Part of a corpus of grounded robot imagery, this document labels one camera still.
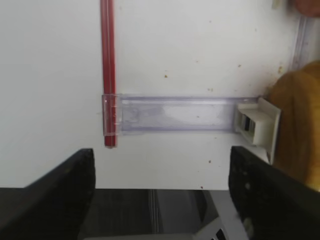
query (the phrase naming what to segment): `white wall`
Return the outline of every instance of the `white wall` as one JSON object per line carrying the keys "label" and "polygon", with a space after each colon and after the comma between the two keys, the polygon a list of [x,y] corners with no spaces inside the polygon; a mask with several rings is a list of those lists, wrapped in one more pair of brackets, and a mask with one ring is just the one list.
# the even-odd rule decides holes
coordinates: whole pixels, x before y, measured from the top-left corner
{"label": "white wall", "polygon": [[[287,69],[296,21],[271,1],[116,0],[117,90],[257,96]],[[24,187],[92,147],[98,188],[228,188],[231,145],[246,144],[233,134],[104,147],[98,0],[2,0],[0,31],[0,187]]]}

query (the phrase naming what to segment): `red rod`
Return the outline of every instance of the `red rod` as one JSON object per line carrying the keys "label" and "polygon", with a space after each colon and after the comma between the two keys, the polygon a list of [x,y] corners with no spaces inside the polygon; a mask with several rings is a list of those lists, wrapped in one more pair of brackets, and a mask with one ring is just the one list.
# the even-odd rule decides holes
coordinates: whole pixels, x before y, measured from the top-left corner
{"label": "red rod", "polygon": [[[104,94],[116,93],[116,64],[115,64],[115,33],[114,33],[114,1],[100,0],[101,14],[101,44],[102,44],[102,72]],[[107,121],[107,133],[116,134],[115,99],[107,104],[111,118]],[[117,137],[104,137],[104,145],[113,148],[117,145]]]}

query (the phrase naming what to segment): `yellow fabric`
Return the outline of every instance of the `yellow fabric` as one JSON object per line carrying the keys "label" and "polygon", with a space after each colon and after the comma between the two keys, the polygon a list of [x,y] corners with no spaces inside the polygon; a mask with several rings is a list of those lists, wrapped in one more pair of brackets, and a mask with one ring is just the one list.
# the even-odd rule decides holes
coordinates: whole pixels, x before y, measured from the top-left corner
{"label": "yellow fabric", "polygon": [[320,191],[320,61],[282,76],[268,100],[282,110],[274,167]]}

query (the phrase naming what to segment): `transparent plastic rail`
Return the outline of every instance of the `transparent plastic rail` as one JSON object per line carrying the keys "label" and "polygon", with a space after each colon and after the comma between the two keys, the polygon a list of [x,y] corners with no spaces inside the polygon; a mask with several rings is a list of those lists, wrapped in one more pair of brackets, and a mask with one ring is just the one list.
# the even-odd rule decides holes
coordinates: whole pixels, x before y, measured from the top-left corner
{"label": "transparent plastic rail", "polygon": [[103,135],[159,131],[234,132],[236,104],[257,101],[257,98],[105,94],[102,96]]}

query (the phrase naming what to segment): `dark floor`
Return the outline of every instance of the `dark floor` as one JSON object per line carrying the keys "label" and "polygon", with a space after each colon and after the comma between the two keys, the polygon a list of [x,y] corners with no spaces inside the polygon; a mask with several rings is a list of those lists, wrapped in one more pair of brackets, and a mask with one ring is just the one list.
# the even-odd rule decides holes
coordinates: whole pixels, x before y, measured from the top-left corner
{"label": "dark floor", "polygon": [[78,239],[151,234],[148,190],[96,189]]}

